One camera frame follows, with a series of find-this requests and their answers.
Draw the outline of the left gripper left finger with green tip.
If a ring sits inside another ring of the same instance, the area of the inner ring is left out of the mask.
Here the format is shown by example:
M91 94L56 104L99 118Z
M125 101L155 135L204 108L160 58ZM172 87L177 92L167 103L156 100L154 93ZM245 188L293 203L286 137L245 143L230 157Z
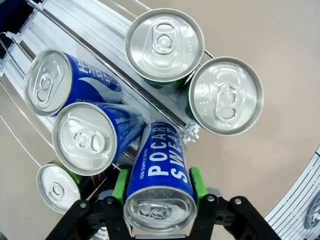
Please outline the left gripper left finger with green tip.
M46 237L47 240L90 240L106 227L110 240L131 240L124 218L125 192L130 171L123 169L114 189L99 190L95 202L77 200Z

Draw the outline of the left gripper right finger with green tip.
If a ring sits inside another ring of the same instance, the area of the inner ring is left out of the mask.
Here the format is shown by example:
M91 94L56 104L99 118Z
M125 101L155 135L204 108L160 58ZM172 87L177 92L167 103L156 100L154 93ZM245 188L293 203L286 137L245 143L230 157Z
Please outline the left gripper right finger with green tip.
M197 167L189 169L190 181L197 200L197 215L192 225L191 240L209 240L215 225L223 226L235 240L276 240L278 234L244 196L225 200L210 193Z

